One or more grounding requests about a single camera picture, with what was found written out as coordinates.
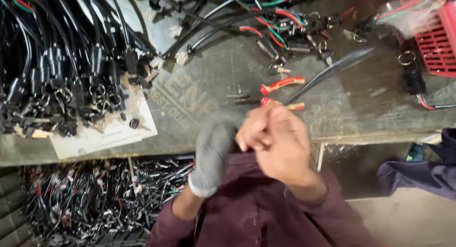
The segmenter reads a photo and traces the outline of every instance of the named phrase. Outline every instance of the paper sheet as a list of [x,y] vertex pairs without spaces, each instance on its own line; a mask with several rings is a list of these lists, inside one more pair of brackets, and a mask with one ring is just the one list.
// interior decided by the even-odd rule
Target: paper sheet
[[[125,92],[129,98],[125,100],[127,110],[126,121],[120,119],[120,112],[106,113],[103,122],[103,133],[95,128],[85,128],[79,122],[77,137],[62,138],[58,134],[50,136],[52,145],[59,159],[80,156],[103,149],[139,142],[142,139],[157,135],[157,129],[152,119],[151,111],[142,91],[135,92],[132,86]],[[140,120],[137,129],[129,127],[133,118]]]

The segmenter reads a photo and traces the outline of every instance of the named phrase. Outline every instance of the floor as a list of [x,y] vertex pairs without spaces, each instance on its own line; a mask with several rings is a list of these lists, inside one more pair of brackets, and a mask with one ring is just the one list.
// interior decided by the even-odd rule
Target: floor
[[349,203],[384,246],[456,246],[454,201],[419,189],[402,188],[389,198],[353,200]]

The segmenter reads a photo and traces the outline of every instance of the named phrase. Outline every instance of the blue cloth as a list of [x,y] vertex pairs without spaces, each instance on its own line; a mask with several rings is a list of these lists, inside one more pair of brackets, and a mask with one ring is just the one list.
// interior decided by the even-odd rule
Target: blue cloth
[[445,128],[442,142],[430,145],[442,162],[386,162],[377,171],[385,196],[398,187],[413,187],[456,201],[456,129]]

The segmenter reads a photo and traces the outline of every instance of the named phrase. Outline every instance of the red plastic crate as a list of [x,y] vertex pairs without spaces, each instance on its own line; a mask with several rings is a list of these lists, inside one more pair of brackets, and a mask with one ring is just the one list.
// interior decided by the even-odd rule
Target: red plastic crate
[[[401,0],[402,5],[414,0]],[[427,20],[414,26],[415,35],[423,60],[430,74],[456,78],[456,3],[447,1],[432,11]]]

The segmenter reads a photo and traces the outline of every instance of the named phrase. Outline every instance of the wrist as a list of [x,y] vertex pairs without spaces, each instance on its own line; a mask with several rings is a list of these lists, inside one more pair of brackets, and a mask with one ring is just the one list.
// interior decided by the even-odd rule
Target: wrist
[[287,181],[284,184],[294,197],[305,202],[318,202],[328,191],[325,181],[316,172],[312,172],[303,180]]
[[195,195],[187,185],[174,200],[173,214],[182,220],[193,220],[197,217],[205,198]]

